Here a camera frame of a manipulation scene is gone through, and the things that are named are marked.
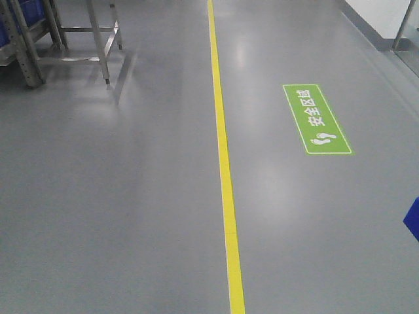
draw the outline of metal frame leg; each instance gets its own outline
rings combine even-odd
[[[92,24],[93,37],[94,37],[94,42],[96,44],[96,50],[99,56],[99,63],[102,68],[103,79],[106,81],[106,84],[109,85],[111,83],[111,81],[109,80],[109,69],[107,67],[107,60],[106,60],[104,45],[102,43],[102,37],[100,35],[99,24],[98,24],[98,20],[96,19],[92,0],[86,0],[86,4],[87,4],[87,11],[89,13],[90,23]]]
[[[58,26],[56,23],[54,12],[52,11],[49,0],[42,0],[42,2],[44,6],[46,20],[48,21],[48,26],[50,28],[52,42],[56,43],[58,45],[58,48],[62,50],[64,47],[64,43],[62,41],[60,32],[58,31]]]
[[[14,0],[11,0],[10,2],[12,5],[14,5],[14,7],[16,6],[16,2],[14,2]],[[22,42],[20,40],[18,28],[16,27],[12,12],[10,11],[9,5],[6,0],[0,0],[0,14],[5,23],[6,31],[10,38],[10,43],[14,45],[16,49],[16,59],[19,62],[20,69],[22,70],[27,85],[29,87],[38,87],[42,85],[44,83],[44,80],[41,70],[39,69],[39,66],[37,64],[36,55],[33,55],[33,51],[31,53],[30,47],[26,46],[26,41]],[[16,12],[15,14],[18,20],[19,17],[23,17],[19,5],[18,12]],[[21,29],[22,34],[26,31],[27,35],[26,21],[24,21],[24,24],[21,25]]]
[[[61,24],[60,13],[58,12],[57,6],[55,4],[55,0],[49,0],[49,5],[54,16],[54,21],[58,28],[58,33],[60,34],[61,42],[63,43],[65,49],[68,49],[67,36],[65,35],[65,31],[63,30],[63,26]]]
[[[117,43],[118,43],[119,50],[122,50],[122,48],[123,48],[122,47],[122,35],[120,33],[118,12],[117,12],[117,8],[115,6],[115,0],[110,0],[109,6],[111,7],[111,15],[112,15],[113,25],[115,25],[118,22]]]
[[[409,6],[407,7],[406,15],[403,18],[403,21],[401,22],[399,32],[397,33],[397,36],[395,38],[395,41],[393,44],[393,50],[397,50],[399,48],[400,40],[403,36],[403,32],[405,31],[407,21],[409,20],[410,15],[412,14],[413,7],[415,4],[416,4],[416,0],[410,0]]]

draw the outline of metal pole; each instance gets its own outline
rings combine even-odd
[[[90,23],[92,24],[92,31],[93,31],[94,41],[96,44],[96,50],[98,51],[100,66],[102,68],[103,79],[106,81],[106,84],[109,85],[111,81],[109,80],[109,70],[107,67],[107,60],[105,56],[105,47],[103,46],[103,43],[102,43],[102,37],[100,35],[100,28],[99,28],[98,20],[96,19],[92,0],[86,0],[86,4],[87,4],[87,10],[89,13]]]
[[[414,7],[415,4],[416,4],[416,0],[410,0],[409,6],[407,7],[405,18],[401,22],[399,32],[397,33],[397,36],[396,36],[394,44],[393,44],[393,49],[394,50],[397,50],[399,48],[401,37],[403,36],[403,32],[405,31],[407,21],[409,20],[411,14],[412,14],[413,7]]]
[[[117,8],[115,7],[115,0],[110,0],[109,6],[111,7],[113,25],[115,25],[118,22],[117,42],[118,42],[119,50],[122,50],[122,35],[120,33],[118,12],[117,12]]]

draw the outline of blue plastic bin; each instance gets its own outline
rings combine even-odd
[[[3,24],[3,21],[0,18],[0,48],[9,43],[10,43],[9,36],[6,33],[5,26]]]
[[[19,0],[19,3],[28,26],[32,26],[36,22],[45,18],[42,0]],[[3,21],[0,19],[0,48],[9,43],[9,36],[6,33]]]
[[[19,0],[26,24],[32,26],[45,17],[41,0]]]

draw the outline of gray epoxy floor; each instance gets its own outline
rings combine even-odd
[[[229,312],[206,2],[119,2],[113,92],[94,67],[34,91],[0,69],[2,314]],[[214,5],[247,313],[417,313],[419,80],[333,0]],[[305,155],[293,83],[355,156]]]

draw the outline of metal rack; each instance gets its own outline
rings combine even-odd
[[[110,83],[107,60],[111,53],[111,48],[115,41],[122,50],[122,36],[119,29],[119,21],[115,0],[109,0],[113,25],[100,27],[96,18],[92,0],[85,0],[91,27],[62,27],[61,18],[55,0],[42,0],[46,18],[28,27],[18,3],[18,0],[0,0],[0,14],[4,21],[6,31],[10,38],[10,44],[0,48],[0,65],[8,65],[14,60],[18,60],[20,68],[25,76],[27,85],[38,87],[45,83],[40,65],[42,64],[86,64],[98,63],[101,66],[103,79],[106,84]],[[50,56],[40,58],[35,48],[35,42],[41,37],[50,33],[52,39],[51,50],[67,50],[68,41],[66,33],[93,33],[96,45],[97,56],[82,58],[53,58]],[[105,45],[103,45],[101,32],[110,33]]]

